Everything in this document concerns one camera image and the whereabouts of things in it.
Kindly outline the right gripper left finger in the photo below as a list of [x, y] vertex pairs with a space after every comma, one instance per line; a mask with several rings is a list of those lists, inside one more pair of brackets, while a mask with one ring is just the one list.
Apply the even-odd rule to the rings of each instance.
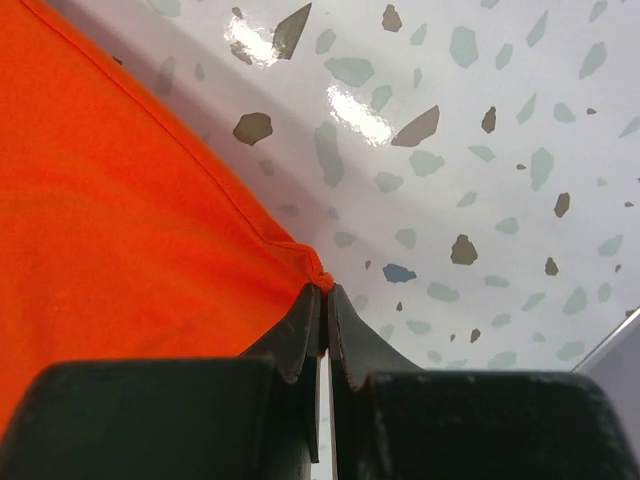
[[237, 357], [58, 363], [1, 441], [5, 479], [307, 479], [319, 460], [321, 292]]

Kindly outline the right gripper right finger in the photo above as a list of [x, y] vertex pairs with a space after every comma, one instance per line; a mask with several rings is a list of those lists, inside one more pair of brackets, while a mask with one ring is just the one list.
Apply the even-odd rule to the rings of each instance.
[[338, 479], [635, 479], [604, 391], [553, 371], [426, 370], [327, 297]]

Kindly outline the orange t shirt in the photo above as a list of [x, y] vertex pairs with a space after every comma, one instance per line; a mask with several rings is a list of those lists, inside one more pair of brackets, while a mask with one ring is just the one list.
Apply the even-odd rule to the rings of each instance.
[[333, 284], [231, 170], [42, 1], [1, 5], [1, 420], [73, 360], [234, 356]]

